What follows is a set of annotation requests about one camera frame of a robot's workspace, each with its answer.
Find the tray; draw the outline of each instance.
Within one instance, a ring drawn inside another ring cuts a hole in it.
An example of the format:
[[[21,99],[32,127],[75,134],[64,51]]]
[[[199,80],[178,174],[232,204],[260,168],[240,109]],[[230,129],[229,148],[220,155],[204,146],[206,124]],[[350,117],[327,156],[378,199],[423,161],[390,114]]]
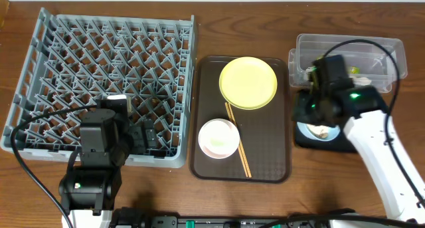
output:
[[[238,152],[216,160],[205,155],[198,144],[202,125],[214,118],[228,120],[218,78],[227,63],[236,57],[207,57],[198,66],[197,97],[194,106],[193,142],[190,169],[200,179],[281,183],[291,172],[291,136],[288,68],[274,58],[262,58],[276,73],[278,91],[263,108],[241,110],[232,107],[252,178],[247,178]]]
[[[179,168],[186,160],[196,25],[168,21],[51,15],[42,8],[1,137],[43,112],[131,96],[135,125],[151,118],[158,146],[131,154],[126,165]],[[17,134],[24,158],[67,162],[81,146],[80,110],[33,122]]]

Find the green light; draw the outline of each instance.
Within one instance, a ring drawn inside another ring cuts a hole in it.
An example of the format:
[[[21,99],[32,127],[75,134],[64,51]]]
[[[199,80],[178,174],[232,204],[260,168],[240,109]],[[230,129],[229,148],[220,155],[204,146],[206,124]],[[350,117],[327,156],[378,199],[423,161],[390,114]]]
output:
[[[351,97],[352,99],[356,99],[356,98],[360,97],[360,94],[352,93],[352,94],[350,94],[350,97]]]

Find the gray dish rack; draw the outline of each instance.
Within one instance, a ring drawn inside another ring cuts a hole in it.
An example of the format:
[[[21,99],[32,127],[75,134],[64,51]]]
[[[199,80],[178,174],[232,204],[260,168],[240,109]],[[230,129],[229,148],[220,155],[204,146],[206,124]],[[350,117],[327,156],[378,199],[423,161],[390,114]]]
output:
[[[1,147],[21,121],[95,104],[113,94],[131,97],[135,125],[151,118],[158,146],[132,154],[126,165],[179,168],[186,160],[197,28],[191,21],[51,15],[42,8],[11,103]],[[17,134],[21,155],[67,162],[81,146],[86,110],[33,122]]]

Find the clear plastic container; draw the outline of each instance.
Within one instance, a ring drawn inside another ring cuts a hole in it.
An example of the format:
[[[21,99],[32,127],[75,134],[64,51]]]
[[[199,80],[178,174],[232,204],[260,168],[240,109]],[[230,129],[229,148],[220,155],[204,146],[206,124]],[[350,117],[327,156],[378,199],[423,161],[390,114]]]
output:
[[[307,73],[312,62],[323,56],[331,47],[352,39],[367,39],[382,45],[396,59],[400,78],[407,76],[406,54],[400,39],[300,34],[297,38],[297,49],[290,51],[288,60],[291,86],[310,86]],[[351,74],[352,77],[369,79],[370,85],[375,86],[380,92],[391,91],[391,84],[396,80],[394,65],[378,47],[366,43],[353,43],[335,49],[331,55],[343,55],[347,68],[352,66],[358,68],[358,73]]]

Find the green object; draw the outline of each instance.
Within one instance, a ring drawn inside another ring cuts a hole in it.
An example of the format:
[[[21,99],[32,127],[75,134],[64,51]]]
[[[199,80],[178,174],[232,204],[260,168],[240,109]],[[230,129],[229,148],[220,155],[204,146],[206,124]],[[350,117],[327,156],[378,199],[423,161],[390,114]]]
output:
[[[195,228],[194,221],[186,221],[186,228]]]
[[[357,93],[354,92],[354,93],[350,94],[350,97],[352,99],[356,99],[356,98],[360,97],[360,94],[357,94]]]
[[[350,73],[351,74],[358,74],[360,73],[360,69],[355,66],[350,66]]]

